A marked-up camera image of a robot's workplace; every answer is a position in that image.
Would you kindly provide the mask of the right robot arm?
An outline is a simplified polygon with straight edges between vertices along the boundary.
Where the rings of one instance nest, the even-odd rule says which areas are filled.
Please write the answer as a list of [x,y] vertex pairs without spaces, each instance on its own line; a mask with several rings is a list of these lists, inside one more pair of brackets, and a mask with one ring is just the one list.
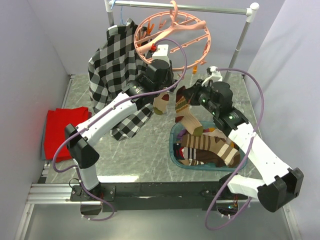
[[266,210],[274,213],[298,197],[303,172],[283,162],[257,135],[244,114],[233,107],[233,92],[228,83],[204,85],[199,79],[182,94],[191,106],[203,106],[212,114],[217,128],[245,153],[262,177],[243,177],[236,172],[226,175],[219,187],[222,198],[230,200],[240,194],[258,199]]

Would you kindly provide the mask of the pink round clip hanger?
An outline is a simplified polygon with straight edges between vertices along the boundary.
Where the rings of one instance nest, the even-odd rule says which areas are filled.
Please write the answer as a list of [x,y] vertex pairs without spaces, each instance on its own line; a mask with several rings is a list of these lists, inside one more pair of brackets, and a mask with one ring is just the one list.
[[211,33],[205,20],[178,9],[174,0],[169,3],[173,4],[174,9],[154,13],[138,25],[133,37],[134,48],[143,62],[150,64],[155,61],[152,60],[152,54],[158,45],[169,45],[169,58],[180,50],[191,53],[190,49],[195,47],[195,56],[182,66],[174,66],[173,71],[182,72],[187,68],[196,74],[199,66],[206,63],[211,50]]

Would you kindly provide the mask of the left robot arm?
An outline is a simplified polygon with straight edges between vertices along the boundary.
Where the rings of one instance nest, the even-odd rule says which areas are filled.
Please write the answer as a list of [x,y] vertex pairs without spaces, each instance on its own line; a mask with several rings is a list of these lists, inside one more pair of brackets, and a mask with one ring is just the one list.
[[88,201],[94,201],[100,195],[96,171],[100,155],[94,148],[96,143],[121,121],[152,104],[173,84],[171,61],[155,59],[145,73],[130,81],[111,103],[93,117],[77,126],[68,124],[65,127],[66,148],[79,170],[84,185],[82,195]]

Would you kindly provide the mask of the beige striped sock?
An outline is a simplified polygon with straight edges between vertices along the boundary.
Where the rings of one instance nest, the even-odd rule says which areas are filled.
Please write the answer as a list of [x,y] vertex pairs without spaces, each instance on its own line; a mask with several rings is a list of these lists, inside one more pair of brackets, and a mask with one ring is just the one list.
[[156,115],[162,115],[167,108],[170,96],[166,92],[162,92],[153,99],[153,111]]
[[201,136],[203,133],[203,126],[198,119],[190,112],[190,106],[183,96],[185,86],[180,87],[176,92],[175,98],[175,122],[181,123],[184,128],[193,136]]

